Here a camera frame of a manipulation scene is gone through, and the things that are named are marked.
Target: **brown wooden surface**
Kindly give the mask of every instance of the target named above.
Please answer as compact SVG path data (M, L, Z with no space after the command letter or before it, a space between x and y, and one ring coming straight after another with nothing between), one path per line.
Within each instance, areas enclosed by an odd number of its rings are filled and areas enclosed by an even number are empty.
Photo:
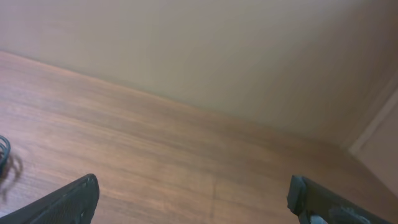
M398 223L397 199L337 148L6 53L0 122L0 215L94 173L93 223L298 223L302 174Z

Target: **wooden table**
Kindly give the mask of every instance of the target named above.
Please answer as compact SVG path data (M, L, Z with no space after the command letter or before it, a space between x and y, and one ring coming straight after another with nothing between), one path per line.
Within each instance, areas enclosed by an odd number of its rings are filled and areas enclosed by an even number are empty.
M398 223L398 200L341 150L4 52L0 215L94 173L93 223L298 223L302 174Z

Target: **black wire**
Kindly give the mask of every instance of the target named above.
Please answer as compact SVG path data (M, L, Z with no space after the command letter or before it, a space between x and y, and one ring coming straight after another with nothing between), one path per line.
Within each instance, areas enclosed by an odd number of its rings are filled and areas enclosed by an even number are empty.
M11 151L11 145L10 145L10 142L4 136L0 135L0 140L4 141L4 143L6 143L6 145L4 145L2 142L0 142L0 148L1 148L0 175L1 175L4 170L4 167L7 164L8 155L10 154L10 151Z

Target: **wall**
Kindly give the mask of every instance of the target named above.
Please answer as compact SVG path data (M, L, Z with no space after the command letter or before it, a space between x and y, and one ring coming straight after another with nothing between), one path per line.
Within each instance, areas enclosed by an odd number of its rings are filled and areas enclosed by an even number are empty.
M398 196L398 91L395 106L354 155Z
M390 94L396 8L393 0L2 0L0 49L346 147Z

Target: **white trim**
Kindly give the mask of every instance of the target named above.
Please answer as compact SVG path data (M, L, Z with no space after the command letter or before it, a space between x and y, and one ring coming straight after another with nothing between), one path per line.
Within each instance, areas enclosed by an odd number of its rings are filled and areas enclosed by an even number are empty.
M387 115L391 112L391 110L395 107L396 104L398 104L398 88L394 90L394 93L387 100L386 104L384 104L384 106L377 113L377 115L370 122L370 124L366 127L366 129L360 135L360 137L348 149L348 151L352 155L357 155L362 150L362 147L365 145L365 143L367 143L369 138L374 134L376 129L385 120Z

